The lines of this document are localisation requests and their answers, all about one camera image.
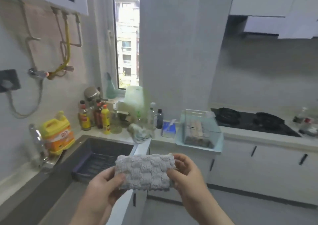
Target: transparent storage box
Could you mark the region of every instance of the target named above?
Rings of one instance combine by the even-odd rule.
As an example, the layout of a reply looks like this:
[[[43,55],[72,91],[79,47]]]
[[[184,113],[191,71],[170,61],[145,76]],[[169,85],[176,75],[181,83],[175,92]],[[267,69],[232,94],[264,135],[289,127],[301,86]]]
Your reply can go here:
[[[176,144],[222,152],[224,136],[213,112],[184,110],[176,134]]]

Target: black cooktop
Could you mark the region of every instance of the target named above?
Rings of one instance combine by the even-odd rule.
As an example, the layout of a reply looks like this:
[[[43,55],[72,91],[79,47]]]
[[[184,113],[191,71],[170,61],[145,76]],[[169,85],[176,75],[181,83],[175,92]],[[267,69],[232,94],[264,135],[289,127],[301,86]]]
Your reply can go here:
[[[267,113],[238,112],[228,108],[211,109],[219,126],[259,131],[271,134],[301,137],[296,131],[285,125],[285,121]]]

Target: cabinet handle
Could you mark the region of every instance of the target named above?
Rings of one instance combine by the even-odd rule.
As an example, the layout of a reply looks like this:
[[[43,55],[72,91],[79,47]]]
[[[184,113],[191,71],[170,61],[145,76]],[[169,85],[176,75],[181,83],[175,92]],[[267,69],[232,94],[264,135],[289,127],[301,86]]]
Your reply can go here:
[[[304,156],[302,157],[302,159],[299,162],[299,165],[302,165],[304,163],[304,161],[306,160],[307,156],[308,156],[307,154],[304,154]]]
[[[136,207],[136,193],[133,194],[133,206]]]
[[[255,151],[256,151],[256,148],[257,146],[254,147],[253,151],[252,151],[252,154],[251,154],[251,157],[254,155]]]
[[[212,170],[213,165],[214,165],[214,159],[213,159],[213,160],[212,160],[212,162],[211,162],[211,165],[210,165],[210,171]]]

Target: chrome faucet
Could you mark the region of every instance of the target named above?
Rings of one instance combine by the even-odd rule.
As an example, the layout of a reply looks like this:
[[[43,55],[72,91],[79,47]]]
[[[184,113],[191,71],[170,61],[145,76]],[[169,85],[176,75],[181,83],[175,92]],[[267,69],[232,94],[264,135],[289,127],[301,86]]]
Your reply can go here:
[[[39,167],[42,168],[45,173],[51,172],[53,167],[60,159],[61,155],[50,155],[49,151],[45,147],[45,142],[42,138],[42,135],[40,131],[35,127],[35,124],[29,125],[29,132],[33,139],[35,148],[40,154]]]

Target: textured cleaning cloth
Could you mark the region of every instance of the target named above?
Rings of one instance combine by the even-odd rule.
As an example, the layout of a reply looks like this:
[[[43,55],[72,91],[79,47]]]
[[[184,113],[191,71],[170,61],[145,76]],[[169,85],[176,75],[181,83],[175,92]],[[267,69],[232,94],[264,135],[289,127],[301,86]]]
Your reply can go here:
[[[115,162],[115,175],[124,173],[125,183],[120,189],[169,191],[172,183],[168,169],[175,169],[175,159],[169,155],[119,156]]]

